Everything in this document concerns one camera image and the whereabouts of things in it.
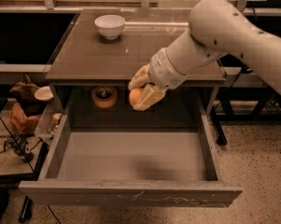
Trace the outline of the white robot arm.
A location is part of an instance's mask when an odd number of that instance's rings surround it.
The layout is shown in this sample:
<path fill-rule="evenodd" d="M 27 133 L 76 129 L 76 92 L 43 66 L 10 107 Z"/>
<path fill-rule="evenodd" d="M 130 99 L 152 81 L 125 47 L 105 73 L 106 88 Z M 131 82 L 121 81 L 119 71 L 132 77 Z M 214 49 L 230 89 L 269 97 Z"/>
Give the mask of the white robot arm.
<path fill-rule="evenodd" d="M 202 0 L 190 12 L 189 29 L 134 75 L 128 85 L 131 106 L 147 110 L 193 71 L 226 54 L 281 95 L 281 37 L 252 24 L 226 0 Z"/>

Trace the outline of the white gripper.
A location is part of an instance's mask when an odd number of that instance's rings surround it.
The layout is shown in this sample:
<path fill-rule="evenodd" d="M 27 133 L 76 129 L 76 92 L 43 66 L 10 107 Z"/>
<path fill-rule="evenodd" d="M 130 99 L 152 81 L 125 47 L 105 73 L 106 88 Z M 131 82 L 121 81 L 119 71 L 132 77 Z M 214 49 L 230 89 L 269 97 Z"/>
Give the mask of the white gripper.
<path fill-rule="evenodd" d="M 128 84 L 131 91 L 140 88 L 149 82 L 157 87 L 147 84 L 136 104 L 134 110 L 145 111 L 158 103 L 165 96 L 165 90 L 174 90 L 181 85 L 187 76 L 180 74 L 170 63 L 166 48 L 160 49 L 150 60 L 148 65 L 143 65 L 133 76 Z"/>

